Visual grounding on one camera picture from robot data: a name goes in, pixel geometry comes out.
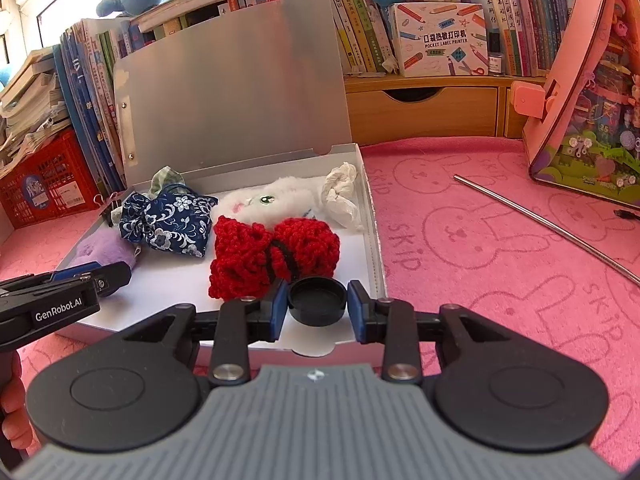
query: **box flap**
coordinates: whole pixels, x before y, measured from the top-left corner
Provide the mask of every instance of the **box flap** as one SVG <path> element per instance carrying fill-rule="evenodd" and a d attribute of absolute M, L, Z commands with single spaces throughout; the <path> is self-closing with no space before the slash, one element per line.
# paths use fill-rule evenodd
<path fill-rule="evenodd" d="M 596 29 L 604 4 L 605 0 L 575 1 L 571 18 L 562 35 L 560 49 L 545 82 L 545 95 L 549 98 L 554 94 L 554 102 L 548 107 L 549 109 L 546 110 L 547 113 L 542 120 L 529 118 L 524 127 L 523 138 L 530 164 L 533 164 L 546 145 L 560 114 L 574 92 L 574 88 L 579 86 L 579 92 L 586 83 L 586 80 L 582 79 L 582 66 L 588 57 L 594 39 L 596 39 Z M 606 26 L 605 40 L 609 38 L 610 23 Z"/>
<path fill-rule="evenodd" d="M 130 186 L 351 142 L 331 0 L 280 0 L 189 27 L 114 70 Z"/>

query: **blue floral pouch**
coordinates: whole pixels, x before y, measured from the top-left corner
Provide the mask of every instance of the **blue floral pouch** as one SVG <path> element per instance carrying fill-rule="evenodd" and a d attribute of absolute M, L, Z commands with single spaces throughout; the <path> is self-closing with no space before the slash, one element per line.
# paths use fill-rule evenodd
<path fill-rule="evenodd" d="M 122 204 L 120 235 L 159 251 L 202 258 L 211 230 L 209 213 L 217 203 L 184 184 L 165 186 L 155 199 L 134 192 Z"/>

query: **metal rod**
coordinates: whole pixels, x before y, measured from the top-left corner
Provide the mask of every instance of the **metal rod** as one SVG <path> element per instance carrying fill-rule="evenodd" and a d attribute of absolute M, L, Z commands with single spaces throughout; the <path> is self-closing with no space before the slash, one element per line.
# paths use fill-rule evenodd
<path fill-rule="evenodd" d="M 495 198 L 498 202 L 502 202 L 503 204 L 508 205 L 512 209 L 519 211 L 523 215 L 528 216 L 529 218 L 535 220 L 539 224 L 542 224 L 543 226 L 558 233 L 562 238 L 565 238 L 566 240 L 569 240 L 570 242 L 576 244 L 578 247 L 583 248 L 589 254 L 592 254 L 601 262 L 606 263 L 609 267 L 616 269 L 620 274 L 630 279 L 636 285 L 640 286 L 640 278 L 638 278 L 629 269 L 627 269 L 626 267 L 623 267 L 616 260 L 609 258 L 605 253 L 600 252 L 593 246 L 590 246 L 587 242 L 581 240 L 577 236 L 572 235 L 569 231 L 565 231 L 560 226 L 557 226 L 556 224 L 554 224 L 553 222 L 550 222 L 546 218 L 542 218 L 542 216 L 535 214 L 533 211 L 529 211 L 527 208 L 519 204 L 516 204 L 515 202 L 512 202 L 508 198 L 505 198 L 502 195 L 498 195 L 497 193 L 494 193 L 493 191 L 485 187 L 482 187 L 479 184 L 476 184 L 475 182 L 467 180 L 463 176 L 454 175 L 453 178 L 455 178 L 458 182 L 462 182 L 462 184 L 465 184 L 466 186 L 472 187 L 473 189 L 475 189 L 476 191 L 479 191 L 480 193 L 484 193 L 485 195 L 490 196 L 491 198 Z"/>

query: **drawer handle cutout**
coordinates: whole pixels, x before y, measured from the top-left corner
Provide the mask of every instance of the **drawer handle cutout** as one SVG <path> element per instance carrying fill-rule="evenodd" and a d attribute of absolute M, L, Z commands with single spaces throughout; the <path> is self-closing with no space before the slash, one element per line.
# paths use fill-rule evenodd
<path fill-rule="evenodd" d="M 429 86 L 426 88 L 397 88 L 394 90 L 383 90 L 392 99 L 401 103 L 419 103 L 436 95 L 440 90 L 439 86 Z"/>

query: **finger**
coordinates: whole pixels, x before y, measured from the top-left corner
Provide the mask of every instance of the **finger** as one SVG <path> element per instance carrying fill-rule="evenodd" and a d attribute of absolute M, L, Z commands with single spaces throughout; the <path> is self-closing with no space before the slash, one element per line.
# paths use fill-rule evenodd
<path fill-rule="evenodd" d="M 24 384 L 19 378 L 9 381 L 0 393 L 0 406 L 5 413 L 11 413 L 24 406 Z"/>
<path fill-rule="evenodd" d="M 22 363 L 20 362 L 20 355 L 17 350 L 14 351 L 11 359 L 11 373 L 14 377 L 22 377 Z"/>
<path fill-rule="evenodd" d="M 24 408 L 17 412 L 9 413 L 2 422 L 2 432 L 9 440 L 18 438 L 30 428 L 27 410 Z"/>
<path fill-rule="evenodd" d="M 15 447 L 15 449 L 27 449 L 31 443 L 33 442 L 33 431 L 31 431 L 31 427 L 27 431 L 25 431 L 18 438 L 12 438 L 11 445 Z"/>

